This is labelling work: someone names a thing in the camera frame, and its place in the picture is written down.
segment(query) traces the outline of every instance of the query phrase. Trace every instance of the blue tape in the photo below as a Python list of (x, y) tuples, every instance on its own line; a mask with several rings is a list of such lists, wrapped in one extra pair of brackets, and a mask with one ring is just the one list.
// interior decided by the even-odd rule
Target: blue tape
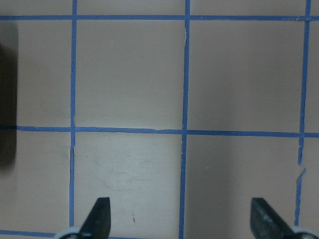
[(318, 138), (319, 133), (305, 133), (305, 138)]
[(298, 138), (299, 137), (299, 133), (267, 132), (267, 131), (222, 131), (222, 130), (193, 130), (193, 129), (189, 129), (188, 134), (192, 134), (192, 135), (218, 135), (218, 136), (288, 137), (288, 138)]
[(70, 132), (70, 127), (34, 127), (34, 126), (17, 126), (20, 131), (33, 131), (33, 132)]
[(53, 234), (53, 233), (37, 233), (37, 232), (20, 232), (20, 231), (0, 230), (0, 235), (52, 238), (52, 237), (54, 237), (55, 234)]
[(78, 15), (78, 20), (185, 20), (184, 15)]
[(0, 21), (17, 20), (71, 20), (71, 15), (0, 16)]
[(190, 20), (233, 20), (233, 21), (304, 21), (305, 16), (231, 16), (231, 15), (191, 15)]
[(234, 16), (234, 15), (26, 15), (0, 16), (0, 21), (16, 20), (236, 20), (236, 21), (318, 21), (319, 16)]
[(76, 84), (76, 20), (77, 0), (72, 2), (72, 39), (71, 39), (71, 89), (70, 89), (70, 185), (69, 185), (69, 226), (74, 226), (74, 147), (75, 147), (75, 84)]
[(182, 141), (181, 141), (181, 168), (180, 168), (180, 194), (179, 194), (179, 229), (178, 238), (184, 238), (185, 217), (185, 181), (186, 181), (186, 149), (187, 149), (187, 113), (188, 113), (188, 76), (189, 76), (189, 15), (190, 0), (185, 0), (185, 48), (184, 48), (184, 84), (183, 84), (183, 115), (182, 115)]
[(76, 132), (111, 132), (111, 133), (158, 133), (181, 134), (181, 129), (152, 129), (152, 128), (112, 128), (112, 127), (75, 127)]
[[(307, 0), (306, 13), (310, 13), (310, 0)], [(303, 149), (304, 149), (304, 137), (305, 137), (305, 108), (307, 97), (307, 72), (308, 72), (308, 51), (309, 51), (309, 31), (310, 22), (305, 21), (304, 32), (304, 55), (303, 55), (303, 76), (302, 76), (302, 88), (301, 88), (301, 106), (300, 106), (300, 125), (299, 125), (299, 151), (298, 151), (298, 165), (303, 163)]]
[(302, 171), (300, 176), (297, 179), (297, 189), (296, 189), (296, 209), (295, 209), (295, 226), (299, 225), (299, 215), (300, 215), (300, 206), (301, 206), (301, 192), (303, 184), (303, 176), (307, 172), (306, 168)]

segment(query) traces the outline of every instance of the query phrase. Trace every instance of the scuff mark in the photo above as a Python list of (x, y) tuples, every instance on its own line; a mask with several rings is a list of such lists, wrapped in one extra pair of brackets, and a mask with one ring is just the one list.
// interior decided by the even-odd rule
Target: scuff mark
[(135, 223), (135, 216), (134, 216), (133, 211), (132, 211), (132, 217), (133, 217), (133, 223)]
[(299, 214), (300, 214), (300, 206), (301, 206), (303, 176), (306, 172), (307, 172), (307, 169), (304, 168), (296, 180), (297, 191), (296, 191), (296, 208), (295, 208), (295, 223), (294, 223), (294, 225), (296, 227), (299, 225)]
[(185, 40), (184, 40), (184, 48), (186, 46), (186, 41), (187, 41), (187, 33), (186, 33), (186, 27), (185, 27)]

